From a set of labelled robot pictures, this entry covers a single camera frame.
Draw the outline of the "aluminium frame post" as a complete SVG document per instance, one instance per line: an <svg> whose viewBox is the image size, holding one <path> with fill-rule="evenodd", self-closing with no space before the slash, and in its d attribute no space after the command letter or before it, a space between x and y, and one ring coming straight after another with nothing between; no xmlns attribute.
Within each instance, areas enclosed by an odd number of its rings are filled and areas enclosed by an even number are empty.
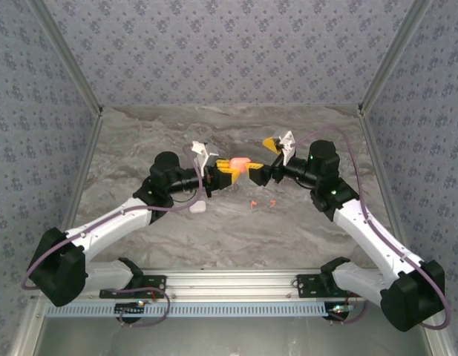
<svg viewBox="0 0 458 356"><path fill-rule="evenodd" d="M373 107L432 2L433 0L412 0L410 3L392 42L359 102L361 116L366 116Z"/></svg>
<svg viewBox="0 0 458 356"><path fill-rule="evenodd" d="M52 17L45 1L26 0L26 2L40 23L45 35L53 45L54 50L57 52L62 64L73 80L73 83L76 85L76 88L85 101L85 104L89 107L92 113L99 116L102 109L101 105L91 89L88 80L85 78L76 57L72 54L69 45L65 41L57 22Z"/></svg>

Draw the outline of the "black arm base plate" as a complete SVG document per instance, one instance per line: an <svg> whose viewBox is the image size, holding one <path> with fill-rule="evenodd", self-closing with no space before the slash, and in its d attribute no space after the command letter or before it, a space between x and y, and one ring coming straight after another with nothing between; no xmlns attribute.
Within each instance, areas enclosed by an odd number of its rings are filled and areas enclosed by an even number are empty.
<svg viewBox="0 0 458 356"><path fill-rule="evenodd" d="M166 276L165 275L150 275L143 274L140 276L133 276L128 284L125 287L122 287L122 290L130 289L144 289L144 291L133 291L132 293L122 293L109 291L107 289L101 290L99 292L99 297L101 299L144 299L144 300L156 300L163 299L164 296L161 292L150 291L149 287L154 289L166 290Z"/></svg>
<svg viewBox="0 0 458 356"><path fill-rule="evenodd" d="M346 298L358 297L357 294L340 289L330 274L299 274L296 276L300 298Z"/></svg>

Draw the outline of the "wide aluminium mounting rail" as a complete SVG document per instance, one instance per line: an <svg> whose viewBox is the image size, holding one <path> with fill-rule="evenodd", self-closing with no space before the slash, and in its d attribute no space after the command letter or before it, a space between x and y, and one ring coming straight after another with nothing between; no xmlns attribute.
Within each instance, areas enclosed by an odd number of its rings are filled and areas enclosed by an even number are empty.
<svg viewBox="0 0 458 356"><path fill-rule="evenodd" d="M163 296L174 300L280 300L343 298L300 298L296 285L299 274L330 274L340 289L350 291L364 299L378 304L382 294L393 286L428 286L425 278L413 270L395 273L388 280L380 271L363 269L354 263L343 263L337 268L323 267L319 270L268 270L268 271L160 271L156 269L129 268L121 263L93 264L90 271L82 268L76 271L57 272L49 268L37 269L30 275L30 281L54 306L67 304L84 297L99 298L99 292L107 289L116 293L132 293L144 289L122 290L133 276L143 274L165 275L166 290L154 289ZM143 302L144 299L103 299L122 302Z"/></svg>

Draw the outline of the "grey sheet metal panel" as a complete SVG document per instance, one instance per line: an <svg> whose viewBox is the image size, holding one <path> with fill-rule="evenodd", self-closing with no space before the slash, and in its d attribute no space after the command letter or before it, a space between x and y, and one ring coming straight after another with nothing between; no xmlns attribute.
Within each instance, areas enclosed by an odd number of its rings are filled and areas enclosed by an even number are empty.
<svg viewBox="0 0 458 356"><path fill-rule="evenodd" d="M169 318L123 328L112 317L51 317L31 304L10 356L457 356L443 333L401 333L371 307L350 325L320 317Z"/></svg>

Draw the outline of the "aluminium table edge rail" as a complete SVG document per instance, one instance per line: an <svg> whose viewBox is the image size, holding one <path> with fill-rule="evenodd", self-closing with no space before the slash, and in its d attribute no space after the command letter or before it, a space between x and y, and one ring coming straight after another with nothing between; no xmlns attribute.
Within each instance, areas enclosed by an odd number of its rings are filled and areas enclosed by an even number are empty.
<svg viewBox="0 0 458 356"><path fill-rule="evenodd" d="M65 212L61 229L63 231L67 231L68 229L73 227L73 224L76 219L78 207L80 204L80 200L82 198L82 193L84 190L84 185L86 181L86 177L88 175L91 162L94 156L94 152L96 149L96 145L99 140L99 134L102 128L102 111L98 112L95 121L91 130L90 139L88 141L87 147L84 152L84 156L82 159L82 164L80 165L79 173L77 174L75 184L73 185L73 190L70 198L70 202L68 205L68 209Z"/></svg>
<svg viewBox="0 0 458 356"><path fill-rule="evenodd" d="M396 202L393 193L390 189L387 174L385 172L382 158L376 144L374 133L370 126L370 122L362 109L359 110L359 120L364 134L364 138L367 143L367 148L369 150L370 157L373 162L373 167L379 182L379 188L382 193L382 198L384 200L386 212L390 221L391 228L393 230L393 235L399 242L410 248L410 243L405 233L404 227L402 225L399 210L396 207Z"/></svg>

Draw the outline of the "small black circuit board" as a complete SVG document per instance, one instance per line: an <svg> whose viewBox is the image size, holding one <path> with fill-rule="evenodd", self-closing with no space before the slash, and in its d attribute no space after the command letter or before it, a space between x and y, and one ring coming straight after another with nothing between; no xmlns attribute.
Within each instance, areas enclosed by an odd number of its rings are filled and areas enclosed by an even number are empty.
<svg viewBox="0 0 458 356"><path fill-rule="evenodd" d="M145 310L144 302L117 303L114 314L119 322L133 324L139 321Z"/></svg>
<svg viewBox="0 0 458 356"><path fill-rule="evenodd" d="M327 320L343 323L346 321L349 313L354 310L354 306L346 304L327 304Z"/></svg>

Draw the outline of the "salmon pink charging case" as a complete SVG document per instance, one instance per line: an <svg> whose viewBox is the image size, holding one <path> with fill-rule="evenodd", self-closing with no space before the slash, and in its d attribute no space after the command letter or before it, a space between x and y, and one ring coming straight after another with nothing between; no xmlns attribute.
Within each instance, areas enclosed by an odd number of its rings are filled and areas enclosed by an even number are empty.
<svg viewBox="0 0 458 356"><path fill-rule="evenodd" d="M248 157L233 157L229 160L229 168L245 174L247 172L246 165L251 162L252 160Z"/></svg>

